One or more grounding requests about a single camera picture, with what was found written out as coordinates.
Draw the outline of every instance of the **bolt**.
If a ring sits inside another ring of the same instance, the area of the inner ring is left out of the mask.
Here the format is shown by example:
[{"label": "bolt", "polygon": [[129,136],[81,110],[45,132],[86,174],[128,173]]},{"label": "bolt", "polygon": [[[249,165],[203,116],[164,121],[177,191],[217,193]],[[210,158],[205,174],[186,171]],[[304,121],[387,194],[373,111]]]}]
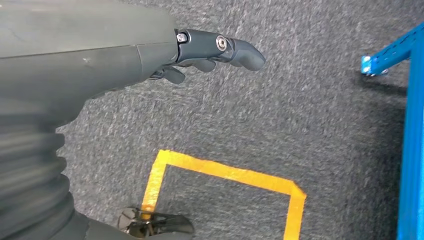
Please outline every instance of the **bolt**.
[{"label": "bolt", "polygon": [[182,43],[187,42],[187,41],[189,40],[189,38],[187,37],[187,35],[186,35],[185,33],[181,32],[181,33],[178,33],[178,34],[176,35],[176,40],[177,40],[180,44],[182,44]]},{"label": "bolt", "polygon": [[227,40],[225,37],[219,35],[216,37],[216,46],[219,50],[225,51],[227,49]]}]

